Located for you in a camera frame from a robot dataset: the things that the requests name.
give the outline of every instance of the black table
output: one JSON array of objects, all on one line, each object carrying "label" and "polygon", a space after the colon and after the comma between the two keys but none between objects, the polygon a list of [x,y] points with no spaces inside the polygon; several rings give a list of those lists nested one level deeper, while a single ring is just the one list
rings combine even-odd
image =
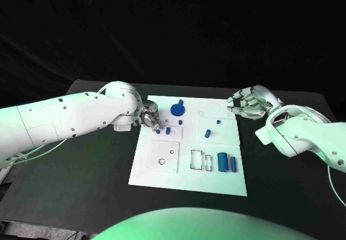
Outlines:
[{"label": "black table", "polygon": [[[77,80],[67,94],[97,92],[107,82]],[[148,95],[227,99],[238,89],[135,84]],[[276,91],[286,103],[310,106],[335,121],[325,97]],[[140,127],[113,125],[77,138],[25,163],[0,202],[0,219],[100,233],[127,218],[173,207],[243,213],[279,223],[318,239],[346,234],[346,208],[331,188],[328,166],[312,152],[289,158],[256,136],[266,120],[237,117],[248,197],[129,185]],[[34,156],[45,153],[50,144]],[[346,200],[346,174],[332,169]]]}]

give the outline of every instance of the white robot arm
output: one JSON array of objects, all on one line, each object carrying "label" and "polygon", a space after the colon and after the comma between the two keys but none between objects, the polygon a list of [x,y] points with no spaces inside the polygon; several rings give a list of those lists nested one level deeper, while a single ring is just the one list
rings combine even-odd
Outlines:
[{"label": "white robot arm", "polygon": [[263,144],[273,143],[289,157],[312,151],[332,168],[346,173],[346,122],[332,123],[310,107],[285,105],[261,85],[243,89],[227,101],[238,98],[241,107],[228,107],[233,113],[254,120],[269,114],[266,126],[256,131]]},{"label": "white robot arm", "polygon": [[15,154],[114,125],[161,130],[159,109],[126,82],[110,82],[97,92],[57,97],[0,109],[0,163]]}]

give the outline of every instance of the floor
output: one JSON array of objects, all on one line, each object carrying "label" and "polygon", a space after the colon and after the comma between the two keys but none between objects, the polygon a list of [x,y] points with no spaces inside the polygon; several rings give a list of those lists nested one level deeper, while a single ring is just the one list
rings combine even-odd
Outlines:
[{"label": "floor", "polygon": [[[3,184],[13,182],[19,174],[19,171],[22,169],[22,166],[24,166],[22,164],[18,164],[12,167],[12,170],[3,180]],[[0,200],[3,199],[5,194],[6,194],[6,189],[0,189]],[[34,239],[44,238],[50,240],[67,240],[73,236],[73,234],[77,233],[75,231],[71,231],[71,230],[52,228],[47,226],[29,225],[24,223],[3,222],[3,225],[5,225],[5,229],[2,234],[15,235],[22,238],[34,238]],[[93,239],[97,236],[96,233],[80,232],[77,235],[77,240],[81,240],[83,235],[87,236],[87,240]]]}]

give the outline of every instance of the peg board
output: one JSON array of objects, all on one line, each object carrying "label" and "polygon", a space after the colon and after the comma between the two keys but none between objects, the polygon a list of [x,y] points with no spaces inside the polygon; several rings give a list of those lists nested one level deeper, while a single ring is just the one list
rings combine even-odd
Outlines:
[{"label": "peg board", "polygon": [[[148,99],[159,106],[159,123],[163,130],[158,134],[152,128],[142,126],[129,184],[247,196],[237,117],[227,108],[234,103],[228,103],[225,99],[173,96],[148,96]],[[173,116],[171,108],[179,100],[184,100],[185,114]],[[166,134],[168,127],[171,130],[176,129],[176,134]],[[191,169],[192,150],[202,151],[202,170]],[[171,156],[176,153],[178,165],[172,162],[176,158]],[[228,172],[220,172],[218,153],[227,153]],[[207,155],[211,156],[211,171],[207,171]],[[237,172],[231,171],[231,157],[235,157]],[[163,162],[178,168],[168,171]]]}]

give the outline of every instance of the black backdrop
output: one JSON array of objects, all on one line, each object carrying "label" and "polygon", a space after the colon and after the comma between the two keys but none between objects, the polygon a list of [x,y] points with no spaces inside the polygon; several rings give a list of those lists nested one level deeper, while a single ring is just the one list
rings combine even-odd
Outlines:
[{"label": "black backdrop", "polygon": [[0,107],[64,95],[77,79],[263,84],[322,93],[346,120],[342,9],[319,1],[2,1]]}]

